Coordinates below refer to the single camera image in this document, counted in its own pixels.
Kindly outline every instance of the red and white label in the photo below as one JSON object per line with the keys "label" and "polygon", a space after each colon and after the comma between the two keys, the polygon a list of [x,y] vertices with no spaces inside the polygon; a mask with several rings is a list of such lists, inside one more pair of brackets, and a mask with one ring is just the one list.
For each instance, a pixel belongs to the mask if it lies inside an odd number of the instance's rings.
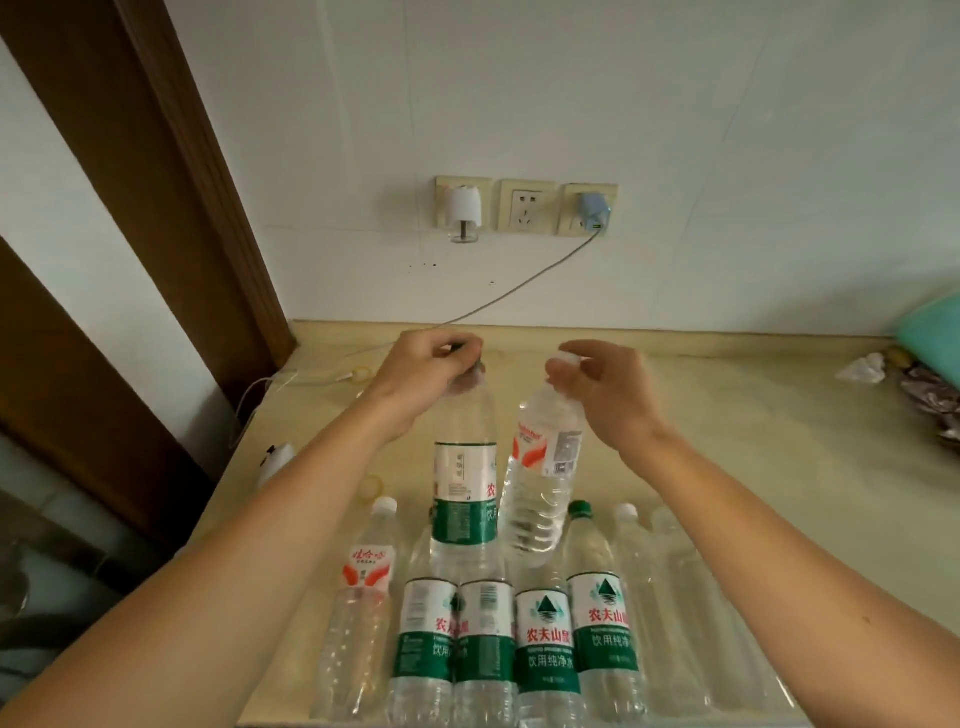
{"label": "red and white label", "polygon": [[534,430],[519,423],[514,438],[513,457],[524,468],[547,477],[573,475],[577,469],[582,431]]}
{"label": "red and white label", "polygon": [[386,593],[394,577],[392,546],[354,546],[344,564],[344,579],[349,587],[369,587]]}

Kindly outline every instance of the left arm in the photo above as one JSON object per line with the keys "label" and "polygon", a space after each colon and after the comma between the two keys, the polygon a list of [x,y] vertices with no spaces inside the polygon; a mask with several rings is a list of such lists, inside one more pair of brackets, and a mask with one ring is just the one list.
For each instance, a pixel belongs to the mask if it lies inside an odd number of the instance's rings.
{"label": "left arm", "polygon": [[[439,351],[452,343],[465,345]],[[371,459],[481,347],[461,332],[403,334],[352,407],[91,627],[0,713],[0,728],[236,725]]]}

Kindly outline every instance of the bottle label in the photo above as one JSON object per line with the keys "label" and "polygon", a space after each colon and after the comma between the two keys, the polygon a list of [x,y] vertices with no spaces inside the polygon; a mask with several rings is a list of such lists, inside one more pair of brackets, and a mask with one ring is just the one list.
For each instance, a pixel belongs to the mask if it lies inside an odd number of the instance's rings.
{"label": "bottle label", "polygon": [[496,444],[447,445],[434,450],[433,538],[477,546],[496,538]]}
{"label": "bottle label", "polygon": [[403,589],[394,677],[452,682],[457,587],[441,579],[414,579]]}
{"label": "bottle label", "polygon": [[460,624],[453,672],[457,682],[514,679],[514,588],[502,581],[460,587]]}
{"label": "bottle label", "polygon": [[516,595],[516,684],[520,692],[580,692],[570,604],[559,590]]}
{"label": "bottle label", "polygon": [[612,573],[580,573],[567,579],[573,601],[577,671],[639,670],[623,586]]}
{"label": "bottle label", "polygon": [[370,587],[387,593],[394,576],[395,558],[396,551],[392,546],[354,546],[344,564],[347,586]]}
{"label": "bottle label", "polygon": [[513,456],[524,468],[547,477],[573,475],[583,442],[582,430],[559,432],[519,423],[514,438]]}

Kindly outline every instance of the bottle filled with water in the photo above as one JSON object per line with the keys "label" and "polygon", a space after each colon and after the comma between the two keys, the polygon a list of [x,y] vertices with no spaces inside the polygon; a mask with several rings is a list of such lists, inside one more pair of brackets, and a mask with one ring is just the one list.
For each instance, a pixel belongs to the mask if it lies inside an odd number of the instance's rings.
{"label": "bottle filled with water", "polygon": [[434,568],[461,584],[496,569],[496,419],[478,361],[434,407]]}
{"label": "bottle filled with water", "polygon": [[791,710],[792,696],[680,522],[666,506],[654,511],[652,522],[680,622],[713,705],[725,712]]}
{"label": "bottle filled with water", "polygon": [[582,728],[586,724],[559,555],[554,551],[542,567],[513,569],[520,728]]}
{"label": "bottle filled with water", "polygon": [[453,714],[457,587],[431,566],[433,510],[414,546],[403,590],[387,719],[403,728],[446,728]]}
{"label": "bottle filled with water", "polygon": [[584,702],[596,720],[639,724],[645,686],[613,553],[589,503],[574,500],[569,513],[564,570]]}
{"label": "bottle filled with water", "polygon": [[453,661],[453,724],[514,728],[514,588],[497,554],[489,576],[460,586]]}
{"label": "bottle filled with water", "polygon": [[613,555],[622,569],[628,604],[647,678],[647,704],[657,716],[709,713],[710,698],[683,628],[665,575],[660,572],[653,534],[640,525],[636,507],[614,511]]}
{"label": "bottle filled with water", "polygon": [[[551,358],[580,363],[567,352]],[[586,423],[583,405],[549,384],[520,405],[499,517],[511,562],[542,566],[560,542]]]}
{"label": "bottle filled with water", "polygon": [[396,543],[396,501],[378,498],[344,563],[321,648],[312,718],[362,720],[376,709],[393,613]]}

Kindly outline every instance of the person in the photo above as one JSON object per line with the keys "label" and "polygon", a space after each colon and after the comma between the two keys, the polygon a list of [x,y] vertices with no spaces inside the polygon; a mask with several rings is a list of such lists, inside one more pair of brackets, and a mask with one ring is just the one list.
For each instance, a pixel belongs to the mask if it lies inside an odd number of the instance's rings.
{"label": "person", "polygon": [[[371,459],[482,344],[461,331],[404,333],[356,403],[235,518],[94,624],[0,713],[0,728],[235,725]],[[815,725],[960,725],[960,640],[696,452],[661,415],[637,352],[562,349],[584,360],[551,360],[548,380],[673,510]]]}

